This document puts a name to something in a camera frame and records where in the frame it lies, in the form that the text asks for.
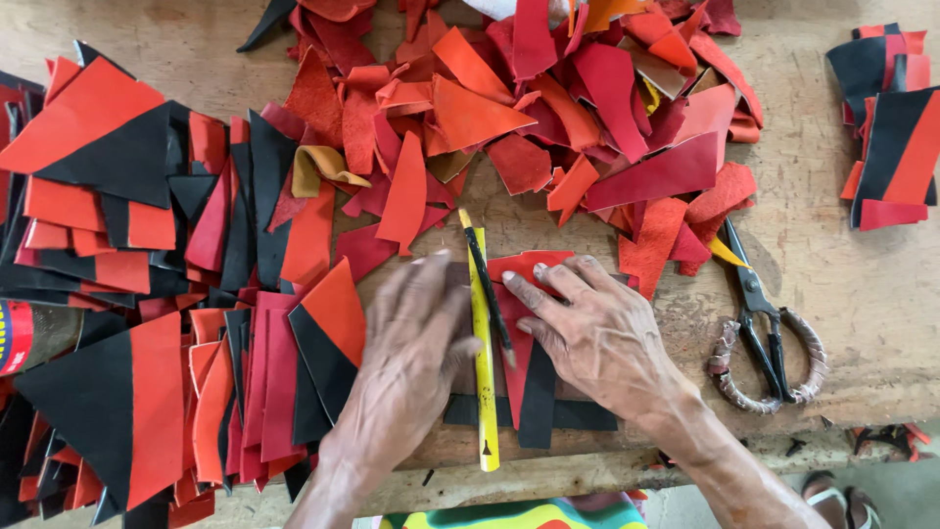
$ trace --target hand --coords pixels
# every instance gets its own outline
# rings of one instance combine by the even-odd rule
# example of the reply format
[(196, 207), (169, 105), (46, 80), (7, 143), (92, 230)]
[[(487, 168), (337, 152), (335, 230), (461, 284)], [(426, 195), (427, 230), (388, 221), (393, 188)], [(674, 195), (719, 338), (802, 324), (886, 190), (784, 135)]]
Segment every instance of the hand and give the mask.
[(686, 397), (699, 399), (663, 349), (650, 304), (596, 259), (579, 255), (534, 271), (570, 305), (514, 272), (503, 274), (503, 283), (538, 316), (516, 326), (539, 341), (565, 381), (654, 437)]
[(342, 461), (359, 482), (381, 482), (444, 411), (461, 364), (480, 347), (452, 339), (470, 289), (445, 293), (448, 251), (400, 267), (367, 311), (366, 348), (346, 407), (322, 441), (321, 461)]

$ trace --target foot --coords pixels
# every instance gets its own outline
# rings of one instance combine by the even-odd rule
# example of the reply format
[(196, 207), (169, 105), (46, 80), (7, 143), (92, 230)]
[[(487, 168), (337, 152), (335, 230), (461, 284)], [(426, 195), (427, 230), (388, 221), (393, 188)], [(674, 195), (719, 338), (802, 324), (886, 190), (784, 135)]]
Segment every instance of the foot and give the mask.
[(849, 524), (852, 529), (881, 529), (878, 512), (868, 494), (861, 489), (845, 489), (849, 499)]
[(812, 473), (803, 485), (802, 496), (816, 509), (833, 529), (848, 529), (845, 496), (834, 485), (834, 476), (828, 472)]

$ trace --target yellow ruler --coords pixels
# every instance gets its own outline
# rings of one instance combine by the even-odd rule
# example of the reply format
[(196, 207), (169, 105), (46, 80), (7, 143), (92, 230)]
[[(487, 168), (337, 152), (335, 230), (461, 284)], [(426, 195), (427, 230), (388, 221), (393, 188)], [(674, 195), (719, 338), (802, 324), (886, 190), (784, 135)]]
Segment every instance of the yellow ruler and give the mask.
[[(480, 252), (486, 259), (486, 238), (482, 228), (474, 228)], [(490, 309), (479, 280), (473, 252), (470, 256), (470, 300), (473, 307), (473, 333), (483, 342), (477, 351), (477, 399), (479, 414), (479, 467), (484, 472), (499, 468), (499, 437), (496, 432), (496, 394), (493, 386), (493, 340), (490, 337)]]

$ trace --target label on can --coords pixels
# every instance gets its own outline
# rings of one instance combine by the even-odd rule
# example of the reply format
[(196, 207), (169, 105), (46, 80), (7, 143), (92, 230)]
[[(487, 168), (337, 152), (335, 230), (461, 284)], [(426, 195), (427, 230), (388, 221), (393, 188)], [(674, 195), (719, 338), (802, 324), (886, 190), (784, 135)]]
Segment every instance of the label on can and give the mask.
[(19, 371), (33, 346), (29, 303), (0, 300), (0, 376)]

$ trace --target wooden table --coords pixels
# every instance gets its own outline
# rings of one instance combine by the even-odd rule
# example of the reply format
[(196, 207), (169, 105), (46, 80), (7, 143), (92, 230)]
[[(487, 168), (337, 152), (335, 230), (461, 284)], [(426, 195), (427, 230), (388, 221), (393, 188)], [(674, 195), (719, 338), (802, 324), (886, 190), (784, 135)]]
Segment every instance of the wooden table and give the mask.
[[(295, 42), (292, 33), (270, 39), (256, 52), (235, 54), (266, 4), (267, 0), (2, 0), (0, 69), (43, 81), (43, 59), (72, 58), (71, 40), (77, 38), (169, 98), (223, 119), (244, 116), (249, 107), (260, 110), (268, 101), (283, 102), (296, 71), (296, 63), (284, 56), (285, 48)], [(822, 394), (809, 406), (787, 406), (773, 417), (759, 417), (727, 404), (702, 371), (720, 322), (737, 313), (733, 278), (718, 263), (706, 264), (695, 278), (679, 276), (672, 264), (667, 266), (653, 301), (666, 349), (741, 437), (818, 430), (823, 426), (821, 416), (838, 426), (940, 416), (936, 352), (940, 220), (934, 215), (917, 226), (865, 233), (849, 230), (847, 204), (838, 193), (859, 153), (841, 125), (838, 88), (823, 56), (861, 24), (897, 21), (906, 29), (936, 29), (940, 6), (916, 0), (737, 4), (744, 36), (719, 42), (760, 96), (765, 128), (757, 145), (728, 145), (728, 160), (750, 166), (760, 188), (757, 206), (735, 214), (735, 223), (768, 297), (809, 320), (826, 345), (832, 370)], [(402, 39), (404, 16), (394, 5), (394, 0), (380, 1), (374, 30), (365, 37), (379, 60), (388, 59)], [(451, 24), (479, 23), (475, 12), (457, 0), (445, 0), (439, 11)], [(930, 34), (926, 48), (928, 54), (940, 56), (940, 35)], [(572, 249), (595, 255), (610, 271), (617, 269), (617, 236), (611, 227), (594, 216), (578, 215), (557, 229), (545, 211), (544, 195), (509, 197), (485, 155), (475, 159), (459, 203), (486, 226), (491, 257), (527, 249)], [(368, 214), (347, 218), (337, 212), (335, 234), (375, 221)], [(462, 255), (465, 245), (458, 225), (456, 218), (450, 218), (445, 229), (419, 237), (413, 251), (424, 254), (445, 247)], [(361, 282), (364, 303), (399, 263), (394, 258)], [(791, 351), (787, 372), (795, 382), (806, 372), (807, 363), (796, 352), (793, 336), (785, 336), (785, 347)], [(737, 351), (731, 367), (747, 392), (761, 391), (757, 373), (742, 351)], [(629, 427), (616, 433), (555, 430), (554, 434), (551, 450), (520, 450), (513, 430), (503, 428), (502, 458), (552, 457), (545, 460), (570, 463), (553, 468), (580, 468), (577, 461), (582, 459), (577, 458), (583, 456), (579, 455), (649, 444)], [(476, 463), (475, 428), (439, 425), (402, 470)], [(591, 488), (589, 474), (582, 478), (587, 489), (623, 486), (623, 481), (598, 482)], [(538, 476), (532, 475), (505, 471), (492, 479), (521, 484), (526, 494), (551, 493), (540, 489)], [(495, 493), (474, 501), (515, 497)]]

